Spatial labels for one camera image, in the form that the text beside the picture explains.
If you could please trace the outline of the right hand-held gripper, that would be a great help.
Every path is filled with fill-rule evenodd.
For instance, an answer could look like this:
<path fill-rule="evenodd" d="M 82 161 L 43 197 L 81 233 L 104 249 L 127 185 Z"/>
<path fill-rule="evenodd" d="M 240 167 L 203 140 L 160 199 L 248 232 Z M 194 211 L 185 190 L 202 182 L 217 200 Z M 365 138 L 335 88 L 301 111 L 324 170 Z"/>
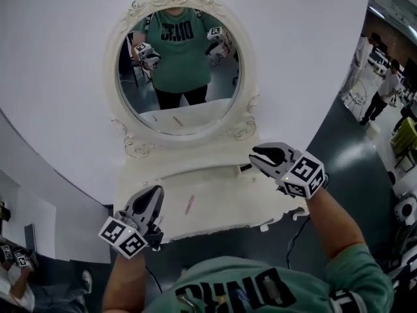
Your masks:
<path fill-rule="evenodd" d="M 300 196 L 308 200 L 324 183 L 323 163 L 307 151 L 300 155 L 299 151 L 286 143 L 262 143 L 255 146 L 253 151 L 257 155 L 266 156 L 272 162 L 257 155 L 250 155 L 252 166 L 267 177 L 280 178 L 279 186 L 282 186 L 288 195 Z M 282 166 L 278 164 L 288 161 L 283 173 Z"/>

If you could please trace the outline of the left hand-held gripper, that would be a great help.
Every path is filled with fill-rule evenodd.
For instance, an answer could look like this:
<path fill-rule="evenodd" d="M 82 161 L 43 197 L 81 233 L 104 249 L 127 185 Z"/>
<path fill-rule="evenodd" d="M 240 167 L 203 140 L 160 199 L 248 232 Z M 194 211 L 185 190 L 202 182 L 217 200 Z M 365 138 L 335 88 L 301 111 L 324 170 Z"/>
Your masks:
<path fill-rule="evenodd" d="M 160 215 L 163 200 L 164 189 L 160 185 L 140 190 L 125 207 L 129 215 L 137 218 L 118 211 L 107 218 L 98 237 L 126 259 L 132 259 L 147 246 L 158 250 L 164 233 L 152 222 Z"/>

